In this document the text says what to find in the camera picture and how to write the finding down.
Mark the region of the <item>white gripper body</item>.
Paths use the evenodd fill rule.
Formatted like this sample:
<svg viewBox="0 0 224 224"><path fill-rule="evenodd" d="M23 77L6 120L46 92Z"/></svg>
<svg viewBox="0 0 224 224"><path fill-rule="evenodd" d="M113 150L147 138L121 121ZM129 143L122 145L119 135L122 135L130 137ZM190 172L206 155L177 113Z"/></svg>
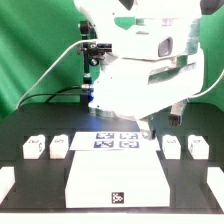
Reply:
<svg viewBox="0 0 224 224"><path fill-rule="evenodd" d="M99 62L89 109L95 114L140 120L202 89L204 53L172 37L131 38L111 43Z"/></svg>

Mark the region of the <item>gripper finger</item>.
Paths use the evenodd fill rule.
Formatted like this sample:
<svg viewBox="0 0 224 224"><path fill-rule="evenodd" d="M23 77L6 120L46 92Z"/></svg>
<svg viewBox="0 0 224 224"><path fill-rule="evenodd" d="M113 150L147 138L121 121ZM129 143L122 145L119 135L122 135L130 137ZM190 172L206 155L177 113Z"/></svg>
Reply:
<svg viewBox="0 0 224 224"><path fill-rule="evenodd" d="M144 139L155 139L156 129L153 127L153 119L151 117L144 117L138 120L137 124Z"/></svg>
<svg viewBox="0 0 224 224"><path fill-rule="evenodd" d="M177 127L182 123L182 115L184 113L187 101L182 100L171 106L171 111L168 116L168 123L170 126Z"/></svg>

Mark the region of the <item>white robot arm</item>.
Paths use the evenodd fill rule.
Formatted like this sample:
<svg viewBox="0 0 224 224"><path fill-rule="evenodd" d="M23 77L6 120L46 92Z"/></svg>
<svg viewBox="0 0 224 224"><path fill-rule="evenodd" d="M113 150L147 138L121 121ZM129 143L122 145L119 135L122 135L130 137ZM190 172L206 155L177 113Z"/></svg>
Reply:
<svg viewBox="0 0 224 224"><path fill-rule="evenodd" d="M181 124L186 101L203 86L200 22L224 0L74 0L96 37L84 51L100 67L92 113L134 120L153 139L152 115L171 109Z"/></svg>

